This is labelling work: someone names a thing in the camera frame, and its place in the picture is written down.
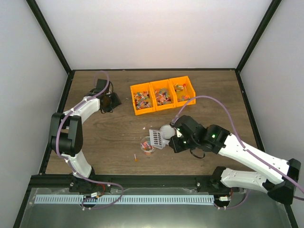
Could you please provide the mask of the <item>white slotted scoop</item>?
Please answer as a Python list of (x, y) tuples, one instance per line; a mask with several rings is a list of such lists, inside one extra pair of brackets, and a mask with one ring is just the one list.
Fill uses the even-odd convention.
[(166, 145), (169, 145), (169, 140), (164, 139), (162, 137), (162, 134), (159, 130), (149, 130), (149, 137), (150, 137), (150, 142), (151, 146), (155, 147), (157, 149), (163, 149)]

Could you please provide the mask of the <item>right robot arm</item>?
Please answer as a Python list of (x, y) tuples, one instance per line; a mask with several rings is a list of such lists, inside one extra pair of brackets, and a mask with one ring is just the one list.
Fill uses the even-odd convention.
[(211, 179), (212, 188), (223, 191), (228, 188), (244, 188), (266, 193), (271, 199), (291, 205), (295, 199), (301, 163), (296, 159), (273, 157), (238, 140), (228, 130), (210, 125), (205, 128), (192, 117), (183, 115), (171, 122), (171, 127), (181, 133), (173, 136), (169, 146), (175, 153), (201, 149), (233, 159), (251, 171), (236, 171), (217, 167)]

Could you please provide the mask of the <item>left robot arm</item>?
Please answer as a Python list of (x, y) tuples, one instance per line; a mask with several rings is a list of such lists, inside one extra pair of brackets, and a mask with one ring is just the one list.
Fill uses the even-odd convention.
[(94, 113), (111, 113), (121, 105), (113, 84), (109, 80), (98, 79), (95, 88), (71, 109), (54, 113), (51, 117), (48, 146), (72, 169), (72, 174), (82, 178), (80, 186), (87, 192), (97, 186), (93, 167), (87, 162), (83, 151), (83, 123)]

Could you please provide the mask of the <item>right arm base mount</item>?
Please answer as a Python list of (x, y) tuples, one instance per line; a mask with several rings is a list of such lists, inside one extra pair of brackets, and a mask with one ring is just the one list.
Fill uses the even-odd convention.
[(238, 190), (237, 187), (227, 187), (220, 180), (223, 171), (227, 168), (218, 166), (211, 175), (203, 175), (196, 178), (196, 186), (199, 192), (208, 192), (209, 194), (229, 193), (231, 189)]

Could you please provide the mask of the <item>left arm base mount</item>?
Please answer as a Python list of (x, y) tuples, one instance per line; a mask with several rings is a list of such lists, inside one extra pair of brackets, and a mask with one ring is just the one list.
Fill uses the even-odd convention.
[[(84, 179), (75, 177), (72, 173), (68, 174), (70, 184), (73, 184), (69, 187), (70, 192), (78, 192), (78, 193), (92, 193), (96, 191), (102, 192), (103, 190), (109, 191), (110, 187), (107, 186), (107, 184), (97, 184), (92, 183), (90, 181), (86, 181)], [(88, 177), (91, 180), (99, 181), (99, 182), (110, 182), (111, 176), (110, 175), (101, 175), (101, 174), (95, 174), (91, 173)]]

